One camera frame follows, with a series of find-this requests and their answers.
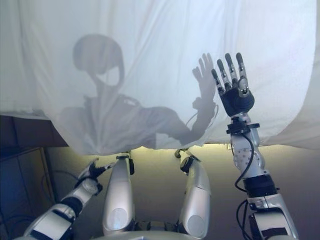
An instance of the white sheet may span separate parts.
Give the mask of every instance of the white sheet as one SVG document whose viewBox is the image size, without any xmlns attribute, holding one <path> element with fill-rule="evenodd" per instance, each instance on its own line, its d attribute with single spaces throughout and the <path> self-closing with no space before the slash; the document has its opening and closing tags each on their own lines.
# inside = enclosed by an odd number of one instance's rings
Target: white sheet
<svg viewBox="0 0 320 240">
<path fill-rule="evenodd" d="M 300 111 L 315 51 L 315 0 L 2 1 L 1 18 L 0 111 L 47 117 L 80 154 L 229 141 L 203 53 L 242 53 L 265 141 Z"/>
</svg>

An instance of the robotic hand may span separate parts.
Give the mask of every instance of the robotic hand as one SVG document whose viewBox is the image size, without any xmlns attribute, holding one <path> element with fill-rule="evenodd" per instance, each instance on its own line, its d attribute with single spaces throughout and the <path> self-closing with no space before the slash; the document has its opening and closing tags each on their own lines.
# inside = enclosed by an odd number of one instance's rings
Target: robotic hand
<svg viewBox="0 0 320 240">
<path fill-rule="evenodd" d="M 216 70 L 211 73 L 215 80 L 220 98 L 226 113 L 231 117 L 231 124 L 226 131 L 231 135 L 234 147 L 233 161 L 241 175 L 235 181 L 235 187 L 247 193 L 247 200 L 254 211 L 249 216 L 252 238 L 246 233 L 244 223 L 241 225 L 237 216 L 242 235 L 246 240 L 266 239 L 298 239 L 298 233 L 282 196 L 265 169 L 265 160 L 259 152 L 260 139 L 257 128 L 259 124 L 251 124 L 249 110 L 254 106 L 255 99 L 248 87 L 248 80 L 243 58 L 236 54 L 239 66 L 239 80 L 230 54 L 225 55 L 229 66 L 232 83 L 229 81 L 223 62 L 219 59 L 217 65 L 224 83 L 222 86 Z M 244 189 L 238 186 L 243 179 Z"/>
<path fill-rule="evenodd" d="M 97 158 L 78 176 L 74 189 L 59 203 L 53 205 L 47 212 L 38 217 L 24 232 L 21 240 L 68 239 L 72 233 L 72 224 L 82 212 L 92 196 L 98 195 L 102 186 L 97 177 L 114 166 L 114 163 L 96 167 Z"/>
</svg>

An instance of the black joint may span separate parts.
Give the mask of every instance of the black joint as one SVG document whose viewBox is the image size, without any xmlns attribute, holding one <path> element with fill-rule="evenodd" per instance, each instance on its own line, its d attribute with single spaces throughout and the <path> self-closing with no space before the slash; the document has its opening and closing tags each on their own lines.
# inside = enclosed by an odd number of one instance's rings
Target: black joint
<svg viewBox="0 0 320 240">
<path fill-rule="evenodd" d="M 194 162 L 194 158 L 192 156 L 186 157 L 182 161 L 182 163 L 180 165 L 181 171 L 185 172 L 186 174 L 188 174 L 189 173 L 189 169 L 190 169 L 190 167 L 191 167 L 193 162 Z"/>
<path fill-rule="evenodd" d="M 135 174 L 135 164 L 134 160 L 129 158 L 129 168 L 130 168 L 130 175 Z"/>
<path fill-rule="evenodd" d="M 36 230 L 32 230 L 30 235 L 32 237 L 34 237 L 35 239 L 38 239 L 38 240 L 52 240 L 52 238 L 50 238 L 47 235 L 44 235 L 42 232 L 39 232 L 39 231 L 36 231 Z"/>
<path fill-rule="evenodd" d="M 246 121 L 240 120 L 239 117 L 234 117 L 232 120 L 232 124 L 228 124 L 228 130 L 226 131 L 227 134 L 241 135 L 250 132 L 250 128 Z"/>
<path fill-rule="evenodd" d="M 278 193 L 270 175 L 249 177 L 244 179 L 243 183 L 249 198 L 270 196 Z"/>
<path fill-rule="evenodd" d="M 91 178 L 97 178 L 99 177 L 102 173 L 104 173 L 106 169 L 104 167 L 96 167 L 94 165 L 90 166 L 89 172 L 90 172 L 90 177 Z"/>
<path fill-rule="evenodd" d="M 72 208 L 76 218 L 79 216 L 83 207 L 82 202 L 78 198 L 73 196 L 63 199 L 60 203 Z"/>
<path fill-rule="evenodd" d="M 96 185 L 96 187 L 98 188 L 98 191 L 96 192 L 95 196 L 97 196 L 97 195 L 102 191 L 102 189 L 103 189 L 103 187 L 102 187 L 102 185 L 101 185 L 100 183 L 98 183 L 98 184 Z"/>
</svg>

